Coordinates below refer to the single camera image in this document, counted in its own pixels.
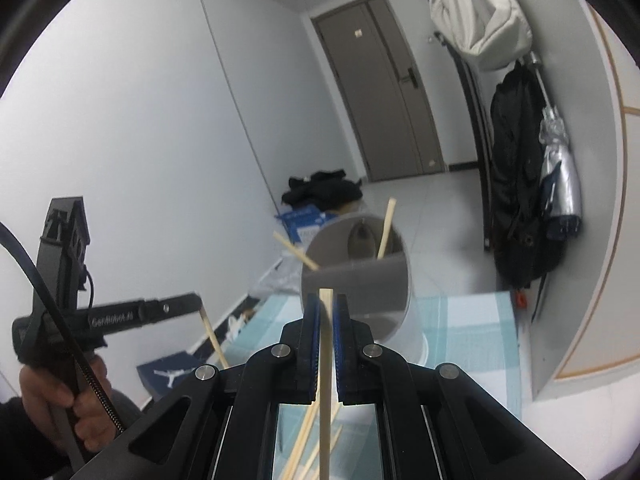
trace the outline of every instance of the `black clothing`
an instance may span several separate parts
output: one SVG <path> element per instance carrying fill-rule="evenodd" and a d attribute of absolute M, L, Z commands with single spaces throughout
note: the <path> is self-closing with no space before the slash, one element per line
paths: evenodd
<path fill-rule="evenodd" d="M 346 180 L 343 170 L 318 171 L 308 178 L 289 179 L 289 191 L 282 195 L 282 202 L 298 209 L 315 205 L 320 211 L 339 209 L 360 200 L 360 184 Z"/>
<path fill-rule="evenodd" d="M 20 398 L 0 404 L 0 478 L 42 480 L 68 463 L 33 425 Z"/>

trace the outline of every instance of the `blue box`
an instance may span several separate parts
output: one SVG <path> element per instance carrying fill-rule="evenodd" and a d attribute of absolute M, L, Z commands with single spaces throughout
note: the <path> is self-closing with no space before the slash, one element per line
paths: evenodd
<path fill-rule="evenodd" d="M 308 246 L 320 228 L 337 215 L 323 213 L 314 205 L 307 205 L 276 216 L 289 235 L 292 244 Z"/>

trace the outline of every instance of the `black backpack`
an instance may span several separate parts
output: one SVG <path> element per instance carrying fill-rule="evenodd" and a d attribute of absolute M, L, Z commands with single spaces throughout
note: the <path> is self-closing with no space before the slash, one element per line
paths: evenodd
<path fill-rule="evenodd" d="M 544 96 L 519 62 L 496 87 L 491 103 L 492 242 L 495 267 L 513 288 L 555 269 L 564 242 L 548 240 L 540 203 L 544 147 L 538 140 Z"/>

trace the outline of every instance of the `door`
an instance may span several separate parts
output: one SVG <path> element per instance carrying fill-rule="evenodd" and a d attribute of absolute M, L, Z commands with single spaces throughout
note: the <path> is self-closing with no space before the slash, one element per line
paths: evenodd
<path fill-rule="evenodd" d="M 444 168 L 422 81 L 386 0 L 316 19 L 371 181 Z"/>

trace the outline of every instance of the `checkered mat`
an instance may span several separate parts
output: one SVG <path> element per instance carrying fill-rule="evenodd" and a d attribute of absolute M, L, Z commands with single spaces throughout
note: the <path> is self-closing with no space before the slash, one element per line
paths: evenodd
<path fill-rule="evenodd" d="M 460 366 L 513 415 L 520 418 L 520 362 L 516 326 L 506 292 L 447 298 L 418 298 L 416 306 L 427 338 L 429 368 L 443 362 Z M 242 364 L 257 350 L 275 344 L 285 323 L 301 317 L 300 298 L 271 296 L 238 338 L 225 350 L 233 365 Z M 281 406 L 273 462 L 273 478 L 280 477 L 300 430 L 306 406 Z M 373 406 L 343 406 L 332 430 L 342 434 L 331 455 L 334 479 L 382 479 L 378 432 Z M 298 474 L 318 441 L 313 427 Z M 311 478 L 316 463 L 306 478 Z"/>

